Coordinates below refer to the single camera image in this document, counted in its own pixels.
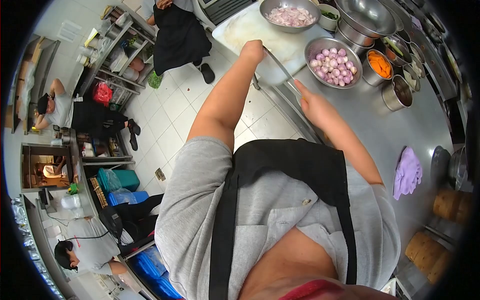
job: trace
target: black shoe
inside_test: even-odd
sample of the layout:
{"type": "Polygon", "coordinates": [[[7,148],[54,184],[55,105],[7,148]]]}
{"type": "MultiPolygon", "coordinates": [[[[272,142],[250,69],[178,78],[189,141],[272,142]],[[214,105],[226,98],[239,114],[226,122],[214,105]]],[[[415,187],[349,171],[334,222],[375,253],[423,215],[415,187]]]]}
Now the black shoe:
{"type": "Polygon", "coordinates": [[[138,126],[133,119],[128,120],[128,130],[130,133],[140,135],[140,126],[138,126]]]}
{"type": "Polygon", "coordinates": [[[213,73],[212,68],[207,63],[200,66],[200,72],[202,72],[206,84],[211,84],[215,81],[215,73],[213,73]]]}
{"type": "Polygon", "coordinates": [[[133,151],[138,150],[137,136],[133,132],[130,133],[130,145],[133,151]]]}

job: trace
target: gray t-shirt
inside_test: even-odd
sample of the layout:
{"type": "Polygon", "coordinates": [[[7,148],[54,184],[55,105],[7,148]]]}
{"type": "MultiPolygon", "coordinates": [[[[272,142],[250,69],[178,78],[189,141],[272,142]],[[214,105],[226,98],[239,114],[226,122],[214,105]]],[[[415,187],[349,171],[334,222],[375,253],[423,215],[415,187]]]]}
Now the gray t-shirt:
{"type": "MultiPolygon", "coordinates": [[[[139,9],[139,14],[145,19],[149,19],[153,16],[153,6],[159,0],[143,0],[142,5],[139,9]]],[[[192,0],[173,0],[173,4],[178,6],[178,8],[183,9],[184,11],[193,12],[193,3],[192,0]]]]}
{"type": "Polygon", "coordinates": [[[67,93],[55,95],[55,109],[43,117],[49,124],[70,128],[73,117],[73,100],[67,93]]]}
{"type": "MultiPolygon", "coordinates": [[[[188,300],[208,299],[212,228],[231,159],[230,149],[218,139],[189,140],[178,153],[159,207],[155,242],[173,287],[188,300]]],[[[380,289],[400,257],[391,197],[384,186],[369,185],[350,165],[347,178],[357,284],[380,289]]],[[[304,182],[268,171],[238,192],[228,299],[237,299],[252,267],[294,226],[325,248],[339,280],[345,282],[348,253],[336,208],[322,202],[304,182]]]]}
{"type": "MultiPolygon", "coordinates": [[[[84,218],[71,221],[67,226],[67,233],[72,238],[94,238],[107,232],[107,228],[98,217],[90,220],[84,218]]],[[[77,256],[79,268],[86,268],[98,274],[112,275],[108,262],[113,256],[120,254],[116,239],[110,233],[97,239],[73,239],[73,252],[77,256]]],[[[121,236],[122,244],[133,242],[131,236],[123,230],[121,236]]]]}

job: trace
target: purple cloth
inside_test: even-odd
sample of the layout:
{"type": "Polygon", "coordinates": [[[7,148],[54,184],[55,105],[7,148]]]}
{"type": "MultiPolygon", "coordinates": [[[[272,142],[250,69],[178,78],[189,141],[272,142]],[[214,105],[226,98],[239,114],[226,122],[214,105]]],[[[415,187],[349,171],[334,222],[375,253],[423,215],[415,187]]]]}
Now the purple cloth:
{"type": "Polygon", "coordinates": [[[419,159],[410,147],[405,148],[396,167],[393,197],[398,200],[401,194],[411,194],[421,182],[422,168],[419,159]]]}

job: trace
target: teal plastic bin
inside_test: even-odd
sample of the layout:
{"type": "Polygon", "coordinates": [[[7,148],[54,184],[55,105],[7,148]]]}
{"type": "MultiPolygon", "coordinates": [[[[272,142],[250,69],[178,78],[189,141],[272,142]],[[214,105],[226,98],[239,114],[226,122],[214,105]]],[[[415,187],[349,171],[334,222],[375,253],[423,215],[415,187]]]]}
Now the teal plastic bin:
{"type": "MultiPolygon", "coordinates": [[[[137,190],[140,185],[137,174],[134,170],[112,170],[120,181],[122,188],[125,188],[131,192],[137,190]]],[[[104,168],[100,168],[97,173],[97,180],[104,193],[116,191],[119,187],[112,185],[108,180],[108,176],[104,168]]]]}

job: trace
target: white tile floor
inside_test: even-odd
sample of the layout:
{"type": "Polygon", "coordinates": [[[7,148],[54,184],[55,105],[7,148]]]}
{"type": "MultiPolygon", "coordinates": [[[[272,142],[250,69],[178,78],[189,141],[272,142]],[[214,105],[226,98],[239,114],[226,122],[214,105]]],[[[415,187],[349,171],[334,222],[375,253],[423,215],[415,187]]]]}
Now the white tile floor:
{"type": "MultiPolygon", "coordinates": [[[[237,56],[211,39],[213,47],[205,61],[215,72],[213,84],[206,84],[202,74],[193,65],[184,65],[165,72],[160,87],[147,86],[133,97],[125,114],[134,118],[142,128],[137,137],[139,149],[130,147],[130,135],[122,131],[123,139],[135,165],[139,191],[149,195],[163,193],[175,166],[177,152],[187,140],[190,127],[200,107],[218,80],[229,70],[237,56]],[[166,180],[159,181],[155,170],[161,168],[166,180]]],[[[235,149],[256,139],[298,139],[301,134],[262,92],[250,86],[245,108],[235,129],[235,149]]]]}

